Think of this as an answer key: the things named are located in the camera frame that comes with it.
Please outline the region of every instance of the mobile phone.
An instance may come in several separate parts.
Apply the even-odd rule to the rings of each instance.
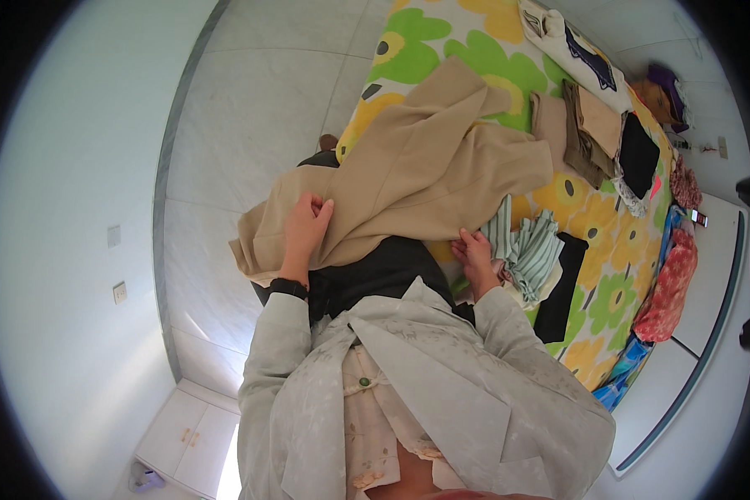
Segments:
[[[703,227],[709,226],[709,218],[706,215],[701,214],[697,210],[690,210],[689,214],[692,222],[702,225]]]

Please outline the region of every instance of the purple hat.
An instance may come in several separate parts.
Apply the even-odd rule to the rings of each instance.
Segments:
[[[672,130],[676,133],[687,130],[689,126],[684,123],[683,118],[684,104],[680,100],[678,90],[675,88],[675,81],[678,80],[677,76],[675,76],[672,70],[662,65],[651,64],[647,67],[647,79],[650,82],[660,85],[664,89],[664,92],[666,92],[667,97],[670,98],[670,112],[681,123],[681,125],[673,124]]]

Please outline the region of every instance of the black pants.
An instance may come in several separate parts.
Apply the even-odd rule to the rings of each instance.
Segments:
[[[300,165],[339,167],[336,153],[321,151]],[[358,262],[329,266],[309,273],[309,313],[313,322],[324,315],[335,318],[369,295],[400,298],[417,276],[425,285],[441,295],[453,312],[475,324],[472,307],[456,306],[445,274],[425,245],[419,240],[389,236]],[[262,305],[270,297],[270,289],[252,284]]]

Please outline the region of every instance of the jacket sleeve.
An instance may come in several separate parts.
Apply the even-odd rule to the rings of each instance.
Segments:
[[[483,338],[487,352],[507,362],[537,385],[614,425],[610,413],[592,393],[566,366],[550,356],[533,332],[525,312],[507,291],[500,286],[492,288],[480,298],[474,309],[477,332]]]
[[[267,498],[270,481],[270,412],[287,377],[311,350],[309,306],[273,293],[256,322],[239,388],[238,461],[243,498]]]

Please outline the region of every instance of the electrical outlet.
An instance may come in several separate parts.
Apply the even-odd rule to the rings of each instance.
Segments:
[[[672,145],[674,145],[677,149],[680,149],[680,150],[690,151],[692,149],[692,145],[689,144],[687,141],[679,141],[676,139],[675,141],[673,141]]]
[[[128,290],[125,289],[125,282],[114,286],[114,303],[117,305],[122,304],[125,299],[128,298]]]
[[[120,246],[122,243],[122,237],[120,235],[120,226],[115,225],[109,228],[109,248]]]

